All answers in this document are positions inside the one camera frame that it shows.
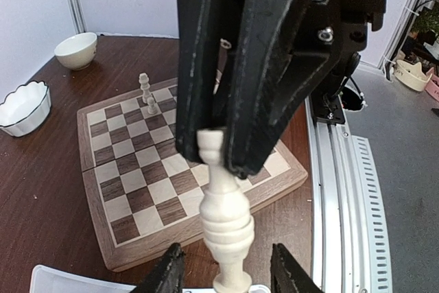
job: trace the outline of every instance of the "metal track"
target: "metal track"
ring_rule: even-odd
[[[348,124],[314,123],[307,100],[313,183],[312,278],[326,293],[391,293],[387,226],[365,138]]]

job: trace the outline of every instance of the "chess pawn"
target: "chess pawn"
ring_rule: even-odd
[[[250,202],[235,177],[224,167],[222,130],[199,130],[201,159],[209,166],[209,186],[200,205],[204,242],[219,263],[213,281],[217,293],[244,293],[252,285],[243,270],[254,240]]]
[[[146,100],[147,103],[147,111],[150,115],[155,115],[158,112],[156,100],[150,96]]]
[[[146,73],[141,73],[139,76],[139,84],[140,84],[140,89],[142,90],[143,94],[142,94],[142,101],[144,104],[147,104],[147,99],[149,97],[151,97],[151,92],[150,92],[150,79],[148,77],[148,75]]]

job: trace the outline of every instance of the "small white bowl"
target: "small white bowl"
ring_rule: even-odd
[[[0,129],[22,137],[37,129],[50,113],[49,87],[44,82],[21,85],[0,104]]]
[[[96,55],[97,35],[92,32],[77,34],[55,48],[55,56],[70,70],[87,68]]]

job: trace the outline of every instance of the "wooden table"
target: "wooden table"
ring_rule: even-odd
[[[29,292],[37,264],[82,276],[139,283],[155,261],[122,273],[105,268],[82,183],[76,112],[89,104],[176,76],[178,41],[99,37],[92,65],[70,72],[56,59],[35,76],[51,89],[52,110],[35,132],[12,138],[0,132],[0,292]],[[305,110],[298,110],[283,141],[309,171]],[[256,239],[245,262],[257,283],[270,284],[271,245],[281,242],[309,272],[311,184],[254,215]],[[202,241],[185,248],[187,287],[211,287],[218,267]]]

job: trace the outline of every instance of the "gray floor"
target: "gray floor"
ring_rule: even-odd
[[[439,103],[394,78],[358,70],[368,107],[348,113],[370,140],[383,194],[393,292],[439,292]]]

